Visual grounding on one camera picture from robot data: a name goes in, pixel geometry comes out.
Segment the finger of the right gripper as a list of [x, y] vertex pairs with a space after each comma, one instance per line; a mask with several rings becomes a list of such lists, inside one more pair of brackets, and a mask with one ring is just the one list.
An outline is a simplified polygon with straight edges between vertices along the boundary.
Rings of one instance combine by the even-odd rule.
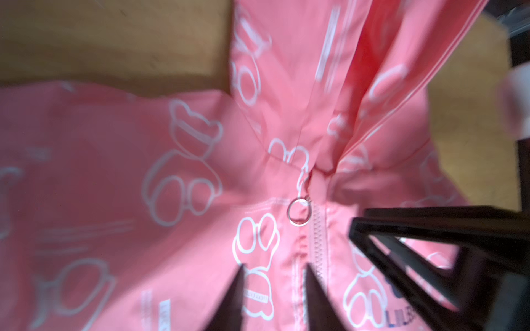
[[[350, 239], [432, 330], [529, 329], [529, 222], [525, 219], [355, 218]], [[400, 238], [459, 248], [451, 270]]]
[[497, 207], [457, 206], [426, 208], [369, 208], [364, 217], [378, 219], [477, 219], [488, 227], [506, 232], [528, 232], [529, 213]]

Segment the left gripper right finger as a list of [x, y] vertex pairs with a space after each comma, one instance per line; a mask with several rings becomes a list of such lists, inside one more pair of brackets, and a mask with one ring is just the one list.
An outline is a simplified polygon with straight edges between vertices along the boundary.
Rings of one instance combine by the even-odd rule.
[[304, 280], [309, 330], [346, 331], [310, 264], [306, 265], [305, 271]]

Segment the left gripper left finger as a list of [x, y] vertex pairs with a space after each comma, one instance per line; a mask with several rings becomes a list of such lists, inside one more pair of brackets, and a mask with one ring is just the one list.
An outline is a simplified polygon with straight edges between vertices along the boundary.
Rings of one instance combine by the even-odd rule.
[[241, 265], [205, 331], [241, 331], [244, 280], [244, 265]]

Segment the pink hooded jacket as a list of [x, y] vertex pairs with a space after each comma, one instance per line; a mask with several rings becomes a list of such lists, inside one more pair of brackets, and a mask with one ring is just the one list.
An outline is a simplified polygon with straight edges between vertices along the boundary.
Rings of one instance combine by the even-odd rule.
[[230, 92], [1, 91], [1, 329], [203, 330], [244, 265], [245, 330], [426, 330], [349, 240], [367, 208], [465, 199], [427, 84], [484, 1], [236, 1]]

